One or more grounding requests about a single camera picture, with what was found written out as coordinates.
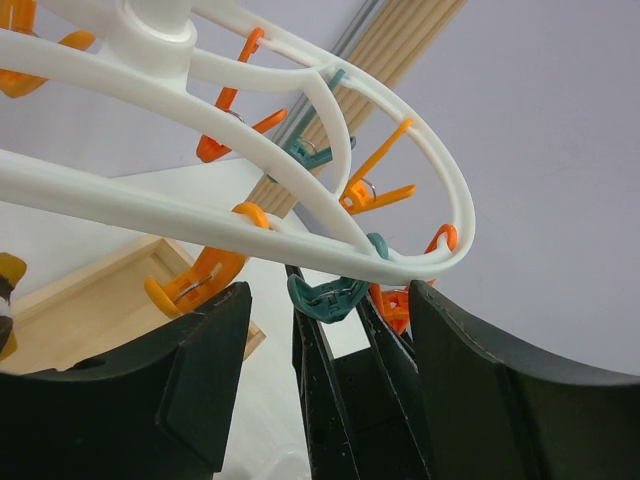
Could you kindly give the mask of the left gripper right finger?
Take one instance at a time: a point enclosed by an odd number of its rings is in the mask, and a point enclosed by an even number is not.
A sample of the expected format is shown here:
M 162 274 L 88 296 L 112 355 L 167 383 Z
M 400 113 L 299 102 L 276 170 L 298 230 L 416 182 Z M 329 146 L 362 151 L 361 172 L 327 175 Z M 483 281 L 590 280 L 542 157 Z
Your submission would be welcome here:
M 439 479 L 635 479 L 639 379 L 534 346 L 432 286 L 411 329 Z

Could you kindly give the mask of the teal clothes peg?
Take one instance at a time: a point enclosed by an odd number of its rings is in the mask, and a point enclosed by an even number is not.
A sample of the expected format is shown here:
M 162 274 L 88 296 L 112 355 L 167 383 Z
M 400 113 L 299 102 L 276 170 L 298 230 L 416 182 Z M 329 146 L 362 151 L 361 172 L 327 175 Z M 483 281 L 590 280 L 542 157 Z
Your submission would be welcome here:
M 286 287 L 293 306 L 293 318 L 304 317 L 324 324 L 344 320 L 367 295 L 371 282 L 340 276 L 337 279 L 309 285 L 301 268 L 285 265 Z

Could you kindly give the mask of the white plastic clip hanger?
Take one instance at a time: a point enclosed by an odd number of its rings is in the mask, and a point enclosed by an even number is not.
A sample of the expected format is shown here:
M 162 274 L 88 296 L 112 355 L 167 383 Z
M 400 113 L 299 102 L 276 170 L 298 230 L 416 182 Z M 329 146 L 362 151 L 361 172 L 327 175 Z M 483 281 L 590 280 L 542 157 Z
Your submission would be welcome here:
M 6 70 L 57 80 L 159 114 L 229 146 L 305 205 L 326 228 L 319 236 L 298 230 L 276 233 L 238 214 L 132 188 L 10 151 L 1 154 L 3 201 L 125 229 L 218 247 L 280 263 L 387 285 L 429 280 L 469 252 L 476 215 L 468 185 L 454 158 L 429 125 L 397 94 L 370 74 L 233 1 L 49 1 L 46 8 L 102 40 L 86 53 L 5 30 L 1 65 Z M 265 45 L 297 63 L 294 70 L 260 67 L 196 47 L 192 16 L 238 34 L 263 25 Z M 345 85 L 395 120 L 409 120 L 409 134 L 432 164 L 446 192 L 458 232 L 453 250 L 383 259 L 340 204 L 350 174 L 348 127 L 325 75 L 346 73 Z M 300 90 L 312 102 L 328 134 L 336 167 L 326 189 L 282 148 L 251 127 L 191 95 L 189 78 L 241 90 Z

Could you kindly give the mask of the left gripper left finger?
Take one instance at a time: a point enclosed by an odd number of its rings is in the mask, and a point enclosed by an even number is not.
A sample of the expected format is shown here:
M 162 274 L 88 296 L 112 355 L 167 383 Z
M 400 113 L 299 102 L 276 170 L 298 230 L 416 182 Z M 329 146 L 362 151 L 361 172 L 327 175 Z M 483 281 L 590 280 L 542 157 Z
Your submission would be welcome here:
M 1 377 L 5 479 L 210 479 L 223 468 L 252 295 L 236 282 L 190 314 L 73 367 Z

